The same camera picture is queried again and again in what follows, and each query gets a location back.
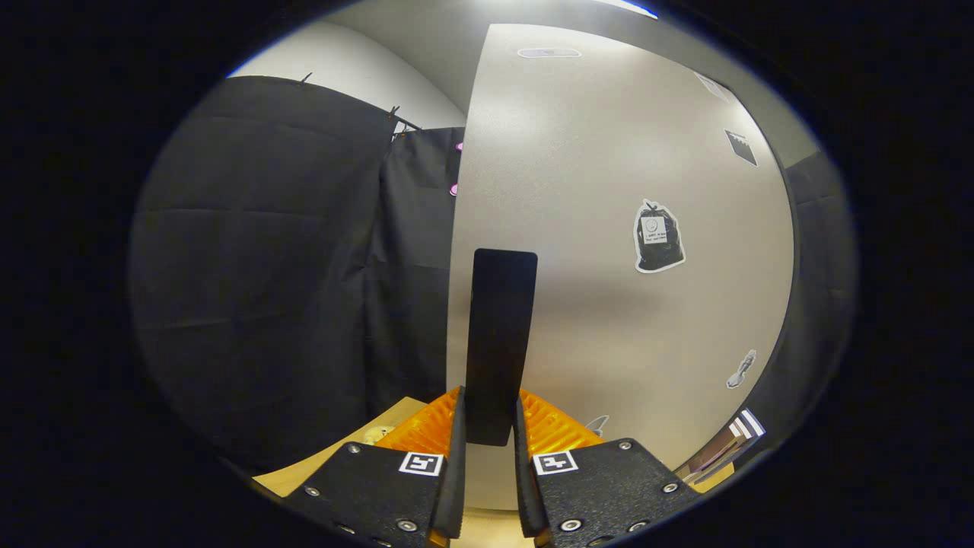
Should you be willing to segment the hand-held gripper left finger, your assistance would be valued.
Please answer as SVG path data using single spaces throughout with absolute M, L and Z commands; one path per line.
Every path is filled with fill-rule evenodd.
M 418 410 L 373 444 L 347 443 L 283 499 L 330 547 L 447 547 L 465 499 L 466 391 Z

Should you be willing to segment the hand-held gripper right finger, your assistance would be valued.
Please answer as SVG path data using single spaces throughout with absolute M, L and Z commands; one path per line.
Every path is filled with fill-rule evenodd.
M 536 547 L 633 547 L 702 499 L 639 441 L 602 439 L 526 390 L 514 470 L 521 528 Z

